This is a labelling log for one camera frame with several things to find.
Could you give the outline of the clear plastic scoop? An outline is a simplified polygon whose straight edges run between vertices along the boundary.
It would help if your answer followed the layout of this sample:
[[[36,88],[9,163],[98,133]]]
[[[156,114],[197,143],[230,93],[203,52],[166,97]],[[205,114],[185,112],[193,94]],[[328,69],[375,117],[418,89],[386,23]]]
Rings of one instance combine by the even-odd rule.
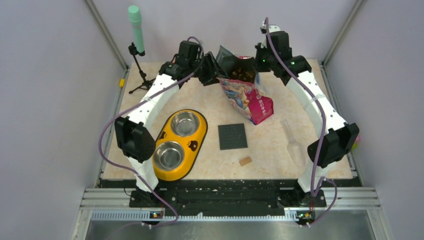
[[[293,163],[298,167],[304,167],[306,165],[306,158],[301,143],[295,139],[290,124],[286,119],[282,120],[280,123],[288,141],[286,149]]]

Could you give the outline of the pink pet food bag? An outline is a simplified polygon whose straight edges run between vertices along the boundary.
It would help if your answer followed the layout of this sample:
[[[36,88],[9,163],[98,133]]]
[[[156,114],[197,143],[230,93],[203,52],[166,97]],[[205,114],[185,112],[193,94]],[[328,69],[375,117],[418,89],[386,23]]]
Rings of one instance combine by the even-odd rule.
[[[274,114],[274,102],[263,86],[253,56],[237,55],[221,45],[217,64],[223,73],[217,76],[230,104],[254,125]]]

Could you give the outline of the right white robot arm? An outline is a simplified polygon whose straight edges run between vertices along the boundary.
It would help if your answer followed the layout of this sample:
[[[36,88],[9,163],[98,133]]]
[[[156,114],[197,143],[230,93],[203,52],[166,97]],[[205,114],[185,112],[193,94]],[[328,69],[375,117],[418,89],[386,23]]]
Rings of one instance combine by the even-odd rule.
[[[265,18],[260,27],[265,40],[258,43],[255,64],[258,72],[272,72],[301,104],[315,129],[317,140],[307,147],[310,162],[298,178],[293,200],[307,206],[318,194],[328,172],[351,152],[359,135],[356,123],[348,123],[319,87],[312,67],[302,55],[294,56],[289,35]]]

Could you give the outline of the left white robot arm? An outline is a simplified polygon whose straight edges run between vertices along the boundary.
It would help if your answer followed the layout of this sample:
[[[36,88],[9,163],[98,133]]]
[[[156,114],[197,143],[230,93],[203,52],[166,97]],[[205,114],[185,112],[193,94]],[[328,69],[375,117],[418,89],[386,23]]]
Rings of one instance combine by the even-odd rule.
[[[190,78],[197,78],[203,86],[217,84],[225,73],[211,52],[205,52],[202,42],[190,36],[179,44],[178,53],[159,69],[150,89],[140,103],[125,110],[114,120],[117,146],[131,163],[131,171],[138,178],[136,187],[141,200],[149,207],[160,202],[155,190],[159,183],[154,173],[152,156],[156,142],[149,129],[168,100]]]

